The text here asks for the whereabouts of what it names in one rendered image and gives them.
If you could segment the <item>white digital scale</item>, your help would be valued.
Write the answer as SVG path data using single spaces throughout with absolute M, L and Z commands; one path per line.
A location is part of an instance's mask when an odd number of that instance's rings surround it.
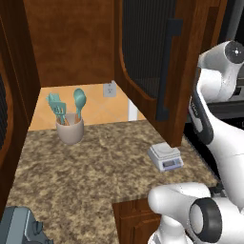
M 151 145 L 148 156 L 161 173 L 182 168 L 184 165 L 180 150 L 171 148 L 167 142 Z

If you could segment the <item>brown wooden base cabinet door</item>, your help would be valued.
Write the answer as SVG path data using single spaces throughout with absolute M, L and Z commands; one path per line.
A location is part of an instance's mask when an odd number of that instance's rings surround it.
M 157 230 L 160 215 L 154 213 L 146 198 L 113 203 L 119 244 L 148 244 Z

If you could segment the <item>teal spoon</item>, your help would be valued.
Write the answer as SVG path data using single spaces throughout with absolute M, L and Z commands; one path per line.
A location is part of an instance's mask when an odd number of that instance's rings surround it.
M 86 104 L 87 97 L 82 89 L 76 89 L 73 93 L 74 103 L 76 107 L 76 121 L 81 120 L 81 110 Z

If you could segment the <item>beige utensil pot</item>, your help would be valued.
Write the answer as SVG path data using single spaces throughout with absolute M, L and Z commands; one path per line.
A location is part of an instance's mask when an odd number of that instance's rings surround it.
M 62 125 L 56 121 L 57 134 L 61 141 L 67 145 L 74 145 L 80 142 L 84 135 L 84 121 L 75 122 L 75 113 L 66 114 L 68 125 Z

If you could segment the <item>teal slotted spatula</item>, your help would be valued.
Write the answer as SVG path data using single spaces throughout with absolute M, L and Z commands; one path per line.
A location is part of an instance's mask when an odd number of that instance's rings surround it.
M 47 101 L 56 118 L 60 120 L 62 125 L 65 124 L 66 104 L 60 100 L 58 93 L 50 93 Z

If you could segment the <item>grey-blue small appliance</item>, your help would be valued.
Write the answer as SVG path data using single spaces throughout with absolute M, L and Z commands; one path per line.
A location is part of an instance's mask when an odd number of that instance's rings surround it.
M 0 244 L 53 244 L 27 207 L 6 207 L 0 220 Z

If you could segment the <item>white wall outlet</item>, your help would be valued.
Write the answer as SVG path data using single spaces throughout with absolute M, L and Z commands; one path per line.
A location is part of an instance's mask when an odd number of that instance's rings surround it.
M 114 80 L 103 85 L 103 96 L 116 97 L 116 83 Z

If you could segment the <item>brown wooden wall cabinet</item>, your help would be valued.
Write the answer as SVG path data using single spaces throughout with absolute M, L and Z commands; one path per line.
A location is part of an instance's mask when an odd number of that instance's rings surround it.
M 112 0 L 24 0 L 43 87 L 113 80 Z

